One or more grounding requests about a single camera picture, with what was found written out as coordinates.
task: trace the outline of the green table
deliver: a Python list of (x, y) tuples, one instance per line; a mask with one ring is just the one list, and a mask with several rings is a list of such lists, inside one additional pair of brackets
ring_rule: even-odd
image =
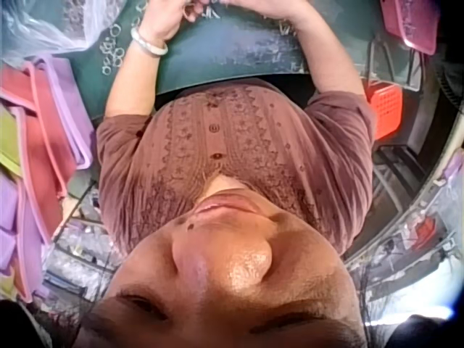
[[(140, 0), (128, 0), (117, 19), (122, 28), (116, 38), (117, 47), (127, 49), (131, 42), (131, 23), (140, 13)], [(355, 62), (365, 74), (368, 46), (376, 33), (390, 48), (395, 80), (404, 86), (409, 70), (410, 50), (384, 30), (378, 0), (314, 0), (313, 4), (325, 17)], [(161, 61), (157, 93), (202, 83), (251, 75), (308, 73), (297, 38), (282, 35), (278, 22), (242, 9), (213, 4), (220, 19), (200, 19), (186, 23), (170, 42), (169, 53)], [(68, 55), (75, 78), (91, 119), (98, 123), (115, 78), (117, 68), (102, 74), (104, 55), (100, 45), (109, 37), (102, 33), (99, 41), (84, 52)], [(382, 80), (391, 80), (383, 54), (378, 54), (373, 71)], [(413, 78), (411, 89), (418, 88)]]

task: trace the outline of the hand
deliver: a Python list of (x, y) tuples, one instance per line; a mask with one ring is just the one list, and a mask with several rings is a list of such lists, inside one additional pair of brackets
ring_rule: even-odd
[(308, 0), (220, 0), (221, 4), (230, 4), (252, 11), (275, 20), (299, 21), (311, 5)]
[[(173, 38), (181, 26), (186, 2), (186, 0), (150, 0), (138, 29), (141, 37), (152, 43)], [(210, 0), (192, 0), (187, 20), (195, 22), (209, 2)]]

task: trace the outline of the green folder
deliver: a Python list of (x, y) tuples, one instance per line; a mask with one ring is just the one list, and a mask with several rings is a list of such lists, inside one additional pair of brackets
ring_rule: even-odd
[(21, 175), (20, 149), (15, 118), (0, 105), (0, 163), (11, 173)]

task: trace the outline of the woman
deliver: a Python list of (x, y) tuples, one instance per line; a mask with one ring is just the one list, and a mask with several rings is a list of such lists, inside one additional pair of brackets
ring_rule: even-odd
[[(195, 0), (188, 20), (208, 2)], [(339, 257), (371, 201), (375, 117), (363, 85), (306, 0), (221, 2), (289, 20), (319, 95), (301, 110), (242, 80), (193, 88), (152, 114), (155, 53), (185, 0), (150, 1), (98, 129), (102, 216), (127, 258), (77, 347), (365, 343)]]

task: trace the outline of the pink basket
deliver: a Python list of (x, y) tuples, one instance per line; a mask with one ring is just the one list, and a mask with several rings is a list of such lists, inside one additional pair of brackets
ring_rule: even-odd
[(440, 11), (434, 0), (380, 0), (387, 31), (425, 54), (436, 50)]

